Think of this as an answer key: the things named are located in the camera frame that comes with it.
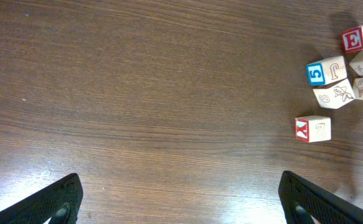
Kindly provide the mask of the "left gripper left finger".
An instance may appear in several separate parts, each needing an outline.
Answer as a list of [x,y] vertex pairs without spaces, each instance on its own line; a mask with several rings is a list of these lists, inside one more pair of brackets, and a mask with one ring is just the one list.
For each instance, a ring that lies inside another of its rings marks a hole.
[[82,199],[80,178],[71,173],[0,211],[0,223],[75,224]]

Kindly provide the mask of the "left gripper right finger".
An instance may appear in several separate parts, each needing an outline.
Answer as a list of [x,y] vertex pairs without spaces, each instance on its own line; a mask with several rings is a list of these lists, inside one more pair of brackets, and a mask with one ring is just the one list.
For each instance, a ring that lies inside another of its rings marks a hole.
[[339,198],[292,171],[282,173],[278,195],[288,224],[363,224],[363,209]]

